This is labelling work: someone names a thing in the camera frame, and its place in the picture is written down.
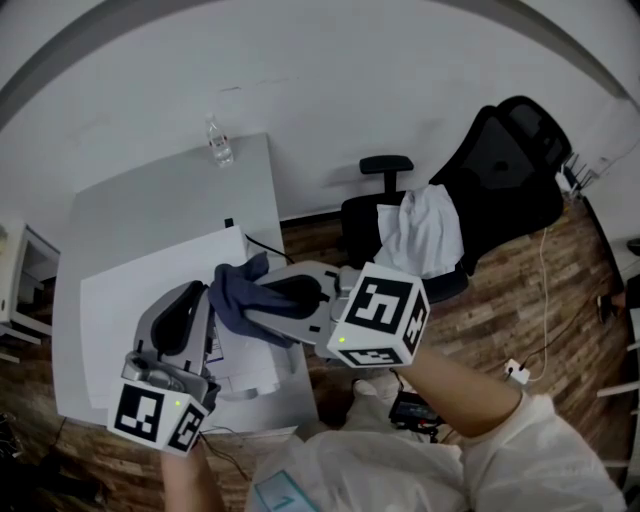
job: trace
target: white protective suit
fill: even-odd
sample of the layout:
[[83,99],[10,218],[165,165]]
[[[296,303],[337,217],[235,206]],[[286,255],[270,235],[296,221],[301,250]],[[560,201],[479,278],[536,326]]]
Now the white protective suit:
[[280,508],[269,505],[278,512],[595,512],[626,508],[596,454],[555,414],[549,397],[524,395],[509,420],[481,438],[467,440],[462,450],[422,443],[415,440],[421,437],[417,434],[393,430],[384,412],[374,412],[377,418],[371,418],[375,407],[367,400],[378,399],[356,399],[345,425],[348,431],[326,431],[306,443],[292,436],[269,456],[254,476],[246,510],[269,510],[255,486],[269,482],[281,470],[310,505],[287,506],[291,500],[283,492]]

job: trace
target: black office chair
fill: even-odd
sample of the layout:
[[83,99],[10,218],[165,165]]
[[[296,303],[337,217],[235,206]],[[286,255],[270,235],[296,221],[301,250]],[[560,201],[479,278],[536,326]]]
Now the black office chair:
[[[554,175],[570,152],[562,129],[529,98],[517,96],[480,110],[458,150],[429,182],[447,188],[465,251],[454,272],[424,280],[430,302],[464,291],[467,275],[473,275],[486,252],[560,217],[563,200]],[[382,247],[377,205],[402,202],[396,175],[413,170],[413,164],[406,157],[372,157],[360,161],[360,170],[383,173],[385,192],[342,205],[345,245],[355,268],[373,261]]]

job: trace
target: power strip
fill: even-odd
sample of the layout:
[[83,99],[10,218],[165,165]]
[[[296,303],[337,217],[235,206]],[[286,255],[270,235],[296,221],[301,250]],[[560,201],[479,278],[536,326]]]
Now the power strip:
[[514,380],[521,386],[526,386],[531,377],[531,372],[526,368],[520,369],[520,363],[515,359],[509,359],[509,362],[504,365],[504,373],[509,376],[509,379]]

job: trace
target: blue label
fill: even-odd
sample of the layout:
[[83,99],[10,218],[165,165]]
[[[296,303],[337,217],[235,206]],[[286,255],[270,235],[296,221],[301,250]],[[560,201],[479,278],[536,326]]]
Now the blue label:
[[318,512],[286,471],[279,471],[254,487],[269,512]]

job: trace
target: black cable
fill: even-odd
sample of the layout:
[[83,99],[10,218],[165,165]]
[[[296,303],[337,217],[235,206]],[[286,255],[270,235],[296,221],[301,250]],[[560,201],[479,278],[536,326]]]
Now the black cable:
[[290,256],[287,256],[285,253],[280,252],[280,251],[278,251],[276,249],[273,249],[272,247],[269,247],[268,245],[264,245],[264,244],[258,242],[257,240],[254,240],[249,235],[244,235],[244,236],[246,236],[247,240],[249,240],[249,242],[251,242],[252,244],[256,244],[257,246],[262,247],[263,249],[266,249],[267,251],[271,251],[271,252],[273,252],[273,253],[275,253],[275,254],[277,254],[279,256],[282,256],[282,257],[286,258],[286,260],[289,263],[291,263],[292,265],[295,263],[295,261],[293,261],[293,259],[291,259]]
[[602,170],[600,171],[599,175],[600,175],[600,176],[603,176],[603,175],[604,175],[604,173],[605,173],[606,171],[608,171],[608,170],[609,170],[609,168],[610,168],[613,164],[615,164],[615,163],[617,163],[618,161],[620,161],[621,159],[623,159],[623,158],[625,158],[625,157],[629,156],[629,155],[631,154],[631,152],[632,152],[634,149],[636,149],[636,148],[638,147],[638,144],[640,144],[640,139],[638,139],[638,140],[636,141],[636,143],[635,143],[633,146],[631,146],[631,148],[630,148],[628,151],[626,151],[626,152],[625,152],[625,153],[623,153],[622,155],[618,156],[617,158],[614,158],[613,160],[611,160],[611,161],[609,162],[609,165],[607,165],[604,169],[602,169]]
[[244,472],[244,470],[240,467],[240,464],[238,464],[236,459],[234,459],[228,453],[224,453],[224,452],[221,452],[220,450],[216,450],[215,448],[213,448],[209,444],[209,441],[207,441],[207,438],[202,433],[200,433],[200,437],[204,440],[205,444],[207,445],[207,447],[209,448],[211,453],[213,453],[219,459],[222,459],[224,461],[229,462],[230,464],[233,464],[236,467],[236,469],[238,470],[238,473],[240,473],[240,476],[244,479],[245,482],[250,482],[251,481],[251,479],[247,476],[247,474]]
[[451,430],[449,430],[449,433],[448,433],[446,436],[444,436],[444,437],[442,438],[442,441],[440,441],[440,442],[439,442],[439,444],[444,444],[444,442],[445,442],[447,439],[449,439],[449,436],[450,436],[451,434],[453,434],[453,432],[454,432],[454,430],[453,430],[453,428],[452,428]]
[[400,388],[398,389],[398,391],[404,391],[404,384],[400,380],[400,375],[398,375],[398,372],[395,371],[393,368],[389,368],[389,371],[396,376],[396,379],[398,379],[398,384],[400,384]]
[[573,318],[571,318],[571,320],[569,320],[569,323],[567,323],[567,325],[565,325],[564,329],[562,329],[555,338],[553,338],[549,343],[547,343],[543,347],[541,347],[541,348],[539,348],[537,350],[534,350],[533,352],[531,352],[525,358],[524,362],[520,365],[520,371],[522,371],[524,369],[525,365],[527,364],[527,361],[529,361],[529,358],[531,358],[531,357],[535,356],[536,354],[539,354],[540,352],[544,351],[545,348],[549,348],[558,339],[560,339],[565,332],[567,332],[567,330],[569,329],[569,327],[571,327],[573,322],[576,321],[576,319],[578,318],[578,315],[580,315],[580,313],[582,312],[584,307],[593,300],[592,295],[593,295],[593,292],[588,295],[587,300],[585,300],[584,303],[578,308],[578,310],[576,311],[576,314],[573,315]]
[[219,425],[211,425],[212,428],[209,428],[207,430],[201,430],[200,433],[201,434],[208,434],[209,432],[215,432],[216,430],[226,430],[227,432],[229,432],[230,434],[233,434],[234,436],[236,436],[238,439],[240,439],[240,443],[241,446],[244,446],[244,439],[242,438],[242,436],[240,434],[238,434],[235,430],[229,428],[229,427],[221,427]]
[[67,417],[65,416],[62,419],[62,423],[60,424],[60,428],[58,429],[58,433],[56,434],[56,440],[49,446],[49,451],[53,450],[58,444],[58,440],[60,439],[60,434],[62,434],[62,429],[64,428],[64,424],[67,422]]

